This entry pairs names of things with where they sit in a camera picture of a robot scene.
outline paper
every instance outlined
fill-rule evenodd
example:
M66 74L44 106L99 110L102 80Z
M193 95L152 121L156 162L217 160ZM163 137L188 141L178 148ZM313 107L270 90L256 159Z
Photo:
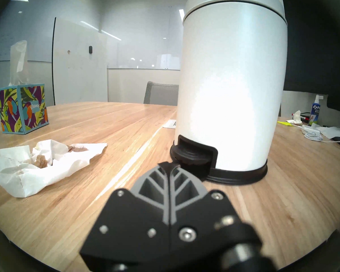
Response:
M328 139L332 139L334 137L340 137L340 128L337 128L337 127L331 127L331 128L318 127L316 129L319 130Z
M72 146L86 147L88 151L68 153L65 144L51 139L38 142L32 154L28 145L0 149L0 185L14 197L29 197L89 165L107 143ZM45 156L48 167L40 169L32 164L38 155Z
M176 120L169 120L162 127L163 128L176 128Z

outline wooden table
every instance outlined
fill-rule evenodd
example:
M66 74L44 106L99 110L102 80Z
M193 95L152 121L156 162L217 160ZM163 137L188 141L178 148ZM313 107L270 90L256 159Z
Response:
M48 117L50 125L27 135L0 128L0 148L32 148L46 139L108 146L86 168L31 197L14 198L0 186L0 230L55 269L88 271L78 252L111 192L131 188L141 174L171 160L175 130L161 126L176 118L176 107L87 102L48 107ZM227 193L241 219L256 228L262 253L279 268L340 229L340 145L307 140L295 127L277 124L261 181L204 185Z

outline colorful tissue box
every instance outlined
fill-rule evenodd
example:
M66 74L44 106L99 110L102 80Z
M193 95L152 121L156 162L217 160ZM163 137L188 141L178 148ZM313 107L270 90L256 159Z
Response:
M0 89L3 133L26 134L48 125L44 84L25 84Z

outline tissue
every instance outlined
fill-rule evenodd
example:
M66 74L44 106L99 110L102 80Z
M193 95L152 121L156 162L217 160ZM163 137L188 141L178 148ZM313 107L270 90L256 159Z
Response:
M51 139L38 142L32 153L28 145L0 149L0 185L14 197L29 197L89 165L90 159L101 154L107 143L71 146L88 150L68 153L65 144ZM38 155L45 156L46 168L32 164Z
M28 57L25 40L10 47L10 84L17 86L28 83Z
M293 120L287 120L287 122L291 123L291 124L295 124L295 125L301 125L302 121L301 121L301 111L298 110L297 112L295 112L293 114Z

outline office chair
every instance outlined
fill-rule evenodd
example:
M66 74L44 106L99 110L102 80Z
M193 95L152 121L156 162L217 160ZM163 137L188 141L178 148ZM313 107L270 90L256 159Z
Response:
M144 104L178 105L178 84L147 82Z

